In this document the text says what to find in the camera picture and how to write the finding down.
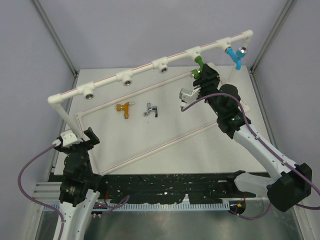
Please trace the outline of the green water faucet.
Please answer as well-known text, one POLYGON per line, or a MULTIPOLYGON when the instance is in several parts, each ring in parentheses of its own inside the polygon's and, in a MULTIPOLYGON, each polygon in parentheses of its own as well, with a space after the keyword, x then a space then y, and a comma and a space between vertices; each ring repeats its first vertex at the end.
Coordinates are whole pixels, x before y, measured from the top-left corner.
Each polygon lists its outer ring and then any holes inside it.
POLYGON ((201 56, 197 56, 194 61, 198 64, 198 68, 196 69, 193 69, 191 72, 190 72, 190 75, 193 79, 197 80, 200 78, 201 74, 202 74, 202 70, 203 70, 203 66, 204 66, 204 62, 203 62, 203 59, 201 56))

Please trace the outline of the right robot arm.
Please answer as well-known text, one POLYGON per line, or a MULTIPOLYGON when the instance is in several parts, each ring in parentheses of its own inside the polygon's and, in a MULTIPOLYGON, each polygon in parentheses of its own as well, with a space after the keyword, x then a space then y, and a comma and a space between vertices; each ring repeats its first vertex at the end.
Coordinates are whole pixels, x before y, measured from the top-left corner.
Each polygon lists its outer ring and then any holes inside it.
POLYGON ((244 147, 267 171, 268 177, 239 170, 227 178, 226 191, 231 197, 243 192, 268 198, 285 212, 309 197, 312 170, 297 164, 266 141, 245 116, 238 89, 232 84, 220 85, 219 73, 208 64, 191 72, 197 100, 205 100, 217 115, 220 130, 244 147))

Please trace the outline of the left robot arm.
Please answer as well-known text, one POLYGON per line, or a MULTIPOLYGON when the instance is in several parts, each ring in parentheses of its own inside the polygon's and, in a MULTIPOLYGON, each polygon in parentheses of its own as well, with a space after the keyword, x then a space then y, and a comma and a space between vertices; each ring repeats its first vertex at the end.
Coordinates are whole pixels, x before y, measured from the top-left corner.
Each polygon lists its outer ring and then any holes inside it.
POLYGON ((89 155, 100 140, 90 127, 84 135, 88 140, 70 129, 53 142, 56 151, 66 154, 58 198, 62 220, 57 222, 55 240, 83 240, 96 200, 107 193, 102 176, 93 173, 89 155))

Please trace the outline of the white PVC pipe frame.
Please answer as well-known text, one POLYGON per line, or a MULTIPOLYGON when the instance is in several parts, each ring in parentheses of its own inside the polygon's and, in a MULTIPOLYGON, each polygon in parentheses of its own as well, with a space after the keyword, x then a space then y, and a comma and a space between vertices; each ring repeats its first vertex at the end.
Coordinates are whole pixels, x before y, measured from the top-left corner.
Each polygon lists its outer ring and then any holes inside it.
POLYGON ((180 59, 184 59, 184 58, 191 58, 194 61, 201 57, 202 52, 205 52, 211 49, 220 48, 225 53, 228 53, 231 51, 231 48, 232 48, 231 43, 239 40, 243 40, 242 46, 244 48, 247 48, 252 39, 252 36, 253 36, 253 31, 249 29, 232 37, 225 37, 225 38, 216 40, 212 43, 205 44, 203 46, 195 46, 171 56, 158 58, 148 64, 118 72, 115 75, 109 76, 107 78, 91 81, 89 83, 77 86, 69 91, 51 95, 48 97, 47 101, 50 104, 50 106, 57 111, 57 113, 61 116, 64 122, 70 127, 71 136, 76 137, 75 142, 78 143, 79 141, 84 140, 84 132, 80 127, 78 127, 76 122, 73 121, 73 119, 68 115, 68 113, 62 108, 63 101, 67 99, 71 99, 78 95, 81 95, 85 99, 90 100, 93 98, 94 90, 96 90, 97 88, 106 86, 114 82, 121 82, 124 86, 127 87, 132 84, 132 78, 135 75, 138 75, 150 70, 157 70, 159 71, 159 73, 164 74, 169 69, 169 63, 180 60, 180 59))

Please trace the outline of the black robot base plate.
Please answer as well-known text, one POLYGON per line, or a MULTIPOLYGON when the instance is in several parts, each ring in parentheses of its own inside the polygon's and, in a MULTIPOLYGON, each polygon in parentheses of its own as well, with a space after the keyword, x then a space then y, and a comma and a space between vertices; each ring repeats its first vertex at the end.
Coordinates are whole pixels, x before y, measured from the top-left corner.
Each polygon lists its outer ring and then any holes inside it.
POLYGON ((180 204, 188 197, 192 204, 221 203, 222 199, 254 198, 253 193, 232 191, 228 173, 195 174, 109 174, 98 188, 100 199, 128 204, 180 204))

